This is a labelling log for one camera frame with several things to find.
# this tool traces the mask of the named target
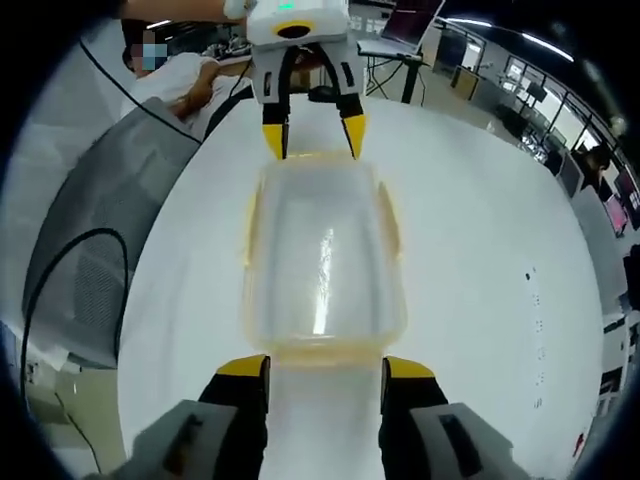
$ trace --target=floor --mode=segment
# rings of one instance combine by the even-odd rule
[[[393,63],[378,67],[375,72],[377,80],[384,81],[394,69]],[[400,100],[405,75],[406,68],[403,67],[384,85],[389,99]],[[424,108],[458,118],[506,142],[517,144],[517,140],[495,118],[456,97],[448,79],[433,74],[427,67],[422,68],[421,75],[426,85]],[[372,93],[372,96],[384,98],[380,91]],[[419,107],[422,96],[422,84],[418,80],[411,104]],[[125,453],[118,418],[116,372],[90,369],[80,373],[62,372],[55,374],[50,383],[55,384],[55,391],[67,413],[91,442],[102,473],[109,473],[121,465],[125,461]]]

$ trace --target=black cable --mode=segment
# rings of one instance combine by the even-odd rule
[[[424,107],[424,94],[427,92],[427,86],[424,84],[424,79],[422,78],[422,72],[420,70],[418,70],[418,78],[422,84],[422,100],[420,100],[420,106]]]
[[[242,81],[242,79],[244,78],[244,74],[247,73],[247,70],[249,70],[249,67],[251,66],[251,60],[249,60],[247,62],[247,66],[244,67],[244,70],[242,70],[242,73],[240,74],[240,76],[238,77],[238,80],[236,81],[235,85],[231,88],[231,91],[229,92],[229,96],[227,97],[227,99],[231,98],[231,96],[233,95],[233,91],[236,89],[236,87],[240,84],[240,82]]]
[[[93,455],[93,461],[96,462],[96,468],[98,469],[98,473],[100,475],[102,475],[102,469],[100,468],[100,464],[98,463],[98,456],[96,455],[96,451],[93,448],[93,445],[91,445],[91,442],[89,441],[89,439],[87,438],[87,436],[84,434],[84,432],[82,431],[82,429],[80,428],[80,426],[76,423],[76,421],[73,419],[73,417],[71,416],[71,414],[68,412],[67,407],[65,407],[64,402],[62,401],[62,399],[60,398],[60,395],[58,395],[58,392],[53,392],[53,394],[56,396],[56,398],[58,399],[58,403],[60,404],[60,408],[62,408],[62,413],[64,413],[65,417],[67,417],[67,420],[69,420],[69,422],[71,423],[71,425],[73,425],[75,427],[75,429],[78,431],[78,433],[80,434],[80,436],[83,438],[83,440],[86,442],[87,446],[89,447],[89,450],[91,450],[91,455]]]
[[[29,302],[27,303],[27,311],[24,318],[24,333],[22,335],[22,348],[20,352],[20,396],[24,405],[27,405],[27,394],[26,394],[26,368],[27,368],[27,345],[29,343],[29,333],[31,332],[31,323],[33,320],[33,313],[35,312],[36,305],[38,304],[38,300],[40,299],[40,295],[42,294],[42,290],[47,284],[47,280],[53,273],[54,269],[58,266],[58,264],[67,256],[67,254],[77,247],[79,244],[93,237],[97,237],[99,235],[107,235],[109,237],[115,238],[120,244],[120,248],[122,249],[122,258],[124,263],[124,293],[122,295],[122,302],[120,304],[120,313],[118,314],[117,324],[116,324],[116,332],[113,338],[113,351],[116,358],[118,358],[119,352],[119,341],[120,341],[120,331],[122,330],[122,319],[124,318],[124,309],[127,305],[127,297],[129,295],[129,259],[127,254],[127,245],[116,230],[112,228],[94,228],[84,232],[81,235],[78,235],[73,240],[68,242],[62,249],[53,257],[40,278],[38,279],[38,283],[36,284],[36,288],[33,290],[33,294],[29,298]]]
[[[369,91],[367,92],[367,95],[371,95],[371,94],[372,94],[373,92],[375,92],[377,89],[381,89],[381,90],[382,90],[382,87],[384,86],[384,84],[385,84],[385,83],[387,83],[389,80],[391,80],[391,79],[395,76],[395,74],[396,74],[396,73],[398,73],[398,70],[400,70],[400,67],[402,67],[402,62],[400,62],[400,63],[398,64],[398,66],[396,67],[396,69],[395,69],[393,72],[391,72],[391,75],[389,75],[387,78],[385,78],[385,79],[382,81],[382,83],[379,83],[375,88],[373,88],[373,89],[369,90]]]
[[[156,120],[158,120],[160,123],[163,123],[164,125],[169,127],[171,130],[173,130],[174,132],[179,133],[180,135],[182,135],[183,137],[188,138],[189,140],[193,140],[198,145],[202,145],[202,142],[200,140],[198,140],[196,137],[194,137],[192,135],[189,135],[188,133],[183,132],[182,130],[177,128],[175,125],[171,125],[171,123],[167,122],[164,118],[162,118],[161,116],[153,113],[147,107],[142,105],[138,100],[133,98],[133,96],[127,91],[127,89],[124,88],[122,85],[120,85],[120,83],[118,83],[118,81],[115,78],[113,78],[109,72],[107,72],[107,70],[100,64],[100,62],[96,59],[96,57],[94,57],[93,54],[89,51],[89,49],[85,46],[85,44],[82,42],[82,40],[80,40],[80,48],[82,48],[82,51],[87,56],[87,58],[89,60],[91,60],[91,63],[93,63],[93,65],[98,70],[100,70],[100,72],[105,77],[107,77],[111,81],[111,83],[113,83],[113,85],[118,90],[120,90],[124,94],[125,97],[127,97],[129,100],[131,100],[138,108],[140,108],[142,111],[147,113],[149,116],[151,116],[151,117],[155,118]]]
[[[374,87],[373,90],[371,90],[372,92],[376,90],[376,88],[380,89],[380,92],[382,93],[382,95],[384,95],[384,98],[386,98],[387,100],[389,100],[389,97],[387,96],[387,92],[384,91],[384,88],[382,88],[382,85],[380,85],[380,82],[378,82],[378,79],[376,78],[376,74],[375,72],[372,70],[371,71],[371,79],[373,81],[373,83],[376,84],[376,87]]]
[[[380,88],[380,91],[382,92],[382,95],[384,95],[384,98],[388,100],[389,97],[387,96],[386,92],[380,87],[380,82],[378,82],[378,79],[376,78],[375,69],[378,67],[383,67],[395,61],[397,60],[391,59],[391,60],[382,61],[380,63],[375,63],[374,57],[367,57],[367,73],[369,74],[369,81],[367,82],[367,88],[365,90],[368,90],[372,85],[375,84]]]

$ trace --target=laptop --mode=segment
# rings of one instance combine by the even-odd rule
[[[427,28],[442,5],[444,0],[398,0],[380,37],[358,41],[360,55],[418,56]]]

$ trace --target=ceiling light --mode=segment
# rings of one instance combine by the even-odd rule
[[[560,50],[558,47],[545,42],[544,40],[540,40],[539,38],[534,37],[533,35],[529,35],[528,33],[523,33],[522,37],[529,40],[530,42],[537,43],[538,45],[546,48],[547,50],[551,50],[553,53],[557,53],[558,55],[566,58],[570,62],[573,62],[573,57],[571,55],[569,55],[567,52],[563,50]]]
[[[171,23],[171,20],[163,20],[158,23],[152,23],[151,25],[147,25],[147,30],[151,30],[152,28],[161,27],[162,25],[166,25],[167,23]]]
[[[467,18],[447,18],[447,22],[452,23],[467,23],[469,25],[476,25],[478,27],[493,27],[489,22],[481,22],[480,20],[469,20]]]

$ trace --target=plastic container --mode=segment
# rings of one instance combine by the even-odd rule
[[[268,166],[249,228],[250,341],[289,364],[379,359],[406,326],[399,250],[367,164],[345,154]]]

